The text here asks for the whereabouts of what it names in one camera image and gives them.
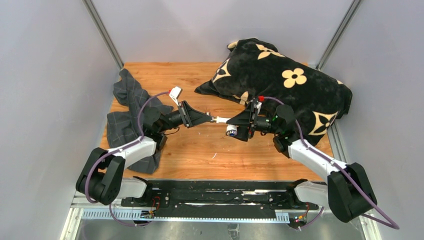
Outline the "white plastic water faucet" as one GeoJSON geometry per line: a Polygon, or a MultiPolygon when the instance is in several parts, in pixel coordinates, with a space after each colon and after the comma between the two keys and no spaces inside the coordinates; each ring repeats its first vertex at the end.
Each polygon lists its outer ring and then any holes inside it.
{"type": "Polygon", "coordinates": [[[235,137],[238,134],[237,126],[229,124],[230,118],[216,116],[214,122],[217,124],[226,124],[225,134],[229,137],[235,137]]]}

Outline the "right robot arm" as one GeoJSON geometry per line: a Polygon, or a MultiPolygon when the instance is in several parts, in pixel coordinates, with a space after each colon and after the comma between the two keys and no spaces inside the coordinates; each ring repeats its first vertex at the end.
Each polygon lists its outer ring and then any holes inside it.
{"type": "Polygon", "coordinates": [[[274,147],[279,153],[323,179],[323,183],[304,178],[290,183],[284,201],[291,208],[297,209],[304,203],[319,205],[329,209],[341,222],[348,223],[377,206],[362,165],[339,161],[312,146],[304,138],[294,110],[287,104],[279,103],[271,117],[260,116],[265,99],[264,96],[255,98],[242,112],[225,120],[226,134],[245,142],[256,132],[273,134],[274,147]]]}

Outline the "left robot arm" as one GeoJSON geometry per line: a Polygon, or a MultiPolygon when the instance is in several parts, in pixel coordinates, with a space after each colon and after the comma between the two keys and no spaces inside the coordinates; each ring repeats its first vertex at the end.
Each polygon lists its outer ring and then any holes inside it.
{"type": "Polygon", "coordinates": [[[177,109],[163,114],[158,107],[148,107],[141,112],[143,134],[121,146],[93,149],[76,181],[75,189],[85,195],[90,203],[105,206],[115,199],[134,198],[140,206],[149,206],[153,193],[147,180],[140,177],[124,177],[124,170],[131,165],[153,157],[165,145],[165,131],[179,126],[186,128],[214,120],[209,113],[193,109],[186,101],[177,109]]]}

